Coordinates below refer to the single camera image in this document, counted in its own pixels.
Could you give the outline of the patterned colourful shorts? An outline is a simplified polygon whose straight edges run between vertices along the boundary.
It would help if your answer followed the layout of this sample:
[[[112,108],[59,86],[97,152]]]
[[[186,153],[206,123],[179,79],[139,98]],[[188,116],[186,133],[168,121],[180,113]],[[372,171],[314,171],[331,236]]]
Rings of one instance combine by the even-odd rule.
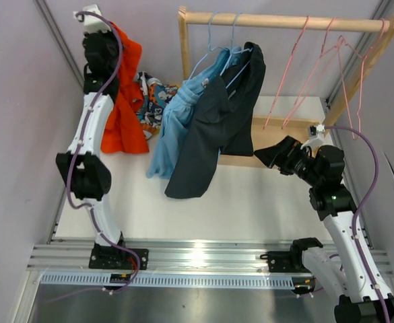
[[[179,86],[162,83],[145,71],[137,74],[137,81],[143,96],[137,117],[148,141],[159,132],[164,109],[176,95]]]

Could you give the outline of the pink hanger patterned shorts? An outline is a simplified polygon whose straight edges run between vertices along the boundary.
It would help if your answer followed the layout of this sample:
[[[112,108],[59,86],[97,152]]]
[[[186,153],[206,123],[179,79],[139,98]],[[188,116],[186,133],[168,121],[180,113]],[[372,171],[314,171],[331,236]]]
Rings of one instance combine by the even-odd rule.
[[[311,70],[309,76],[304,82],[304,85],[302,86],[302,89],[300,90],[297,98],[295,99],[293,106],[288,112],[287,117],[285,117],[281,125],[282,129],[285,129],[287,127],[288,123],[291,121],[292,117],[295,115],[295,113],[297,113],[298,109],[304,103],[305,99],[308,97],[311,90],[314,89],[316,85],[319,83],[322,76],[325,74],[326,70],[328,69],[328,66],[330,66],[331,62],[333,61],[335,55],[339,54],[340,52],[339,41],[337,41],[332,47],[328,49],[325,48],[327,44],[328,33],[330,32],[331,27],[335,22],[335,20],[337,20],[337,17],[333,17],[329,22],[329,25],[326,29],[325,36],[321,45],[320,55],[317,61],[315,62],[314,67]]]

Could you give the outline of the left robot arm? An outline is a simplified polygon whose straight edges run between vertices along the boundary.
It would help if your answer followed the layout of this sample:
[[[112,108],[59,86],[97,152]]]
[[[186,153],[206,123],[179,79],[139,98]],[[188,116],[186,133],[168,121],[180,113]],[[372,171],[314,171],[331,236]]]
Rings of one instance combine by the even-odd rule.
[[[119,248],[122,232],[115,223],[109,201],[110,170],[100,158],[101,142],[110,113],[119,93],[117,76],[123,44],[116,32],[85,33],[82,42],[84,105],[77,130],[65,153],[55,159],[66,187],[67,200],[74,210],[85,209],[96,233],[95,244],[107,248],[104,262],[122,268],[127,252]]]

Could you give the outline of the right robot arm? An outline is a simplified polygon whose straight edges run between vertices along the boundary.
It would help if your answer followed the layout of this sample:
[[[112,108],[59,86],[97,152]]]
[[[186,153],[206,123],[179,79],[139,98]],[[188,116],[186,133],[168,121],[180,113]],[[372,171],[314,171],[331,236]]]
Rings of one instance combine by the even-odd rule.
[[[315,156],[291,136],[254,152],[266,167],[296,175],[309,186],[310,204],[335,244],[336,266],[316,238],[294,240],[288,262],[295,271],[310,271],[336,302],[336,322],[394,322],[394,295],[375,264],[362,230],[358,210],[342,184],[344,152],[322,145]]]

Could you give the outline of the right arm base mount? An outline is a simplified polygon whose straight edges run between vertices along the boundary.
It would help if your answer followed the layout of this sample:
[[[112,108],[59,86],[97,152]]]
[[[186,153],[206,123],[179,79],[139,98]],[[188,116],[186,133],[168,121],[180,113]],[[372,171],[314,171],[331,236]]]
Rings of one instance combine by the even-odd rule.
[[[267,263],[270,273],[310,273],[290,251],[268,251],[259,258]]]

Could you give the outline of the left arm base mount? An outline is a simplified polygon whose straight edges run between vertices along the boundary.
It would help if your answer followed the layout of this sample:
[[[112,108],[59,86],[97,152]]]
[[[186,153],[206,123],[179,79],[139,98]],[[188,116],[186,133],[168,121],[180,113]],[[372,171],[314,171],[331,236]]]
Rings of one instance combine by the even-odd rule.
[[[136,266],[137,261],[130,253],[97,243],[94,243],[88,263],[90,269],[104,270],[131,270]]]

